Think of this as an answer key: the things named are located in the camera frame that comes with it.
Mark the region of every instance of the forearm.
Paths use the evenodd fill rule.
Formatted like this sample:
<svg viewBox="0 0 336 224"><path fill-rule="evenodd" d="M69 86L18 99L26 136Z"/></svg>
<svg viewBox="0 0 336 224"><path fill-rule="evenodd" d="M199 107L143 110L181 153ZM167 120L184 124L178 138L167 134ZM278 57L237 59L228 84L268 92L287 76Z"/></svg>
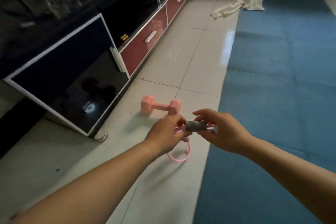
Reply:
<svg viewBox="0 0 336 224"><path fill-rule="evenodd" d="M52 193L13 223L105 223L157 157L144 141Z"/></svg>
<svg viewBox="0 0 336 224"><path fill-rule="evenodd" d="M335 222L334 173L257 138L251 138L240 154L266 170L322 222Z"/></svg>

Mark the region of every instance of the person's right arm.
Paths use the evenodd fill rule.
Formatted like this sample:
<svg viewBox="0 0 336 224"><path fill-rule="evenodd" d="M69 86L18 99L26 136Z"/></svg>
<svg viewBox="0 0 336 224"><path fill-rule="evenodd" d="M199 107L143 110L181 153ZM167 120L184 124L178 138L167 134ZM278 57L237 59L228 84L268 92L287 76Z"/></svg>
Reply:
<svg viewBox="0 0 336 224"><path fill-rule="evenodd" d="M336 174L253 137L229 113L201 109L197 121L217 124L218 132L198 134L216 147L249 158L295 196L323 223L336 223Z"/></svg>

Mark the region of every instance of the blue mat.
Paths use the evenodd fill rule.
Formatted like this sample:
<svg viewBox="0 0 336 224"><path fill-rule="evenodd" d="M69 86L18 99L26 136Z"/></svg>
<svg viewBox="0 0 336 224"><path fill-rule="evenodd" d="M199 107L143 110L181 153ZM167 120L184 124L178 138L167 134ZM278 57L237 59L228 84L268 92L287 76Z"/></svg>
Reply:
<svg viewBox="0 0 336 224"><path fill-rule="evenodd" d="M336 172L336 18L324 0L239 13L219 104L254 136ZM194 224L319 223L254 162L210 146Z"/></svg>

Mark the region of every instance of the person's right hand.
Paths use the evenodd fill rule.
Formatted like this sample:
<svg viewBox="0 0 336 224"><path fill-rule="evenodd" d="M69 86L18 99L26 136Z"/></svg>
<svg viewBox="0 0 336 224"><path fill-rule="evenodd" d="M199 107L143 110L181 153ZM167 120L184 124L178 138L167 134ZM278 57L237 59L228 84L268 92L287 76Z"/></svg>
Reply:
<svg viewBox="0 0 336 224"><path fill-rule="evenodd" d="M234 153L241 153L254 137L229 113L219 113L211 109L193 112L195 121L217 124L217 133L211 129L197 132L214 146Z"/></svg>

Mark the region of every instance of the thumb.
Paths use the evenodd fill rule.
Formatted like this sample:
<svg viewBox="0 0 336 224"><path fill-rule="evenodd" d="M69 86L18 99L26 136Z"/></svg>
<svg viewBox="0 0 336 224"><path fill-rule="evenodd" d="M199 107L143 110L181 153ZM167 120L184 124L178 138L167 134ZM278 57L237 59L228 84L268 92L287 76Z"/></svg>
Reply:
<svg viewBox="0 0 336 224"><path fill-rule="evenodd" d="M209 143L213 143L213 141L217 138L217 133L212 129L200 130L197 132L201 137L207 140Z"/></svg>
<svg viewBox="0 0 336 224"><path fill-rule="evenodd" d="M175 137L178 139L178 141L181 141L183 138L191 136L192 132L191 131L180 131L175 134Z"/></svg>

